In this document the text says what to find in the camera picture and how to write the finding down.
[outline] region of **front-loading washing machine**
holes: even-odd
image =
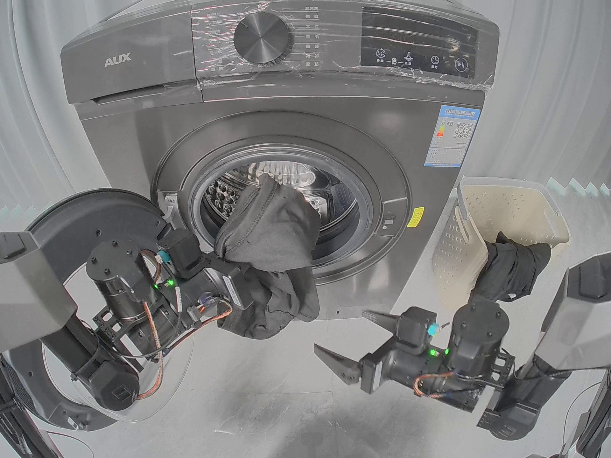
[[[322,223],[321,317],[389,311],[494,79],[497,26],[451,0],[141,0],[62,50],[113,187],[210,250],[269,174]]]

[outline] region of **white laundry basket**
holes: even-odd
[[[458,309],[488,260],[484,241],[502,231],[524,245],[546,242],[552,257],[569,244],[568,225],[543,185],[507,178],[463,178],[432,257],[442,300]]]

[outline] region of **black cloth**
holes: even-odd
[[[502,232],[497,235],[496,242],[486,241],[486,247],[488,261],[471,291],[471,298],[479,295],[502,302],[529,295],[552,252],[546,243],[524,246]]]
[[[246,263],[253,304],[238,308],[221,327],[240,336],[267,339],[294,318],[313,321],[320,305],[312,250],[320,215],[300,191],[261,175],[259,187],[240,195],[233,214],[219,231],[214,252],[226,261]]]

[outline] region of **control dial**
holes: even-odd
[[[282,55],[290,33],[278,16],[267,11],[251,13],[240,20],[233,33],[238,54],[251,63],[269,63]]]

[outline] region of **wall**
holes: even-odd
[[[5,0],[0,8],[0,229],[107,186],[66,102],[59,52],[136,0]],[[465,175],[611,184],[611,0],[458,0],[501,32],[494,89]]]

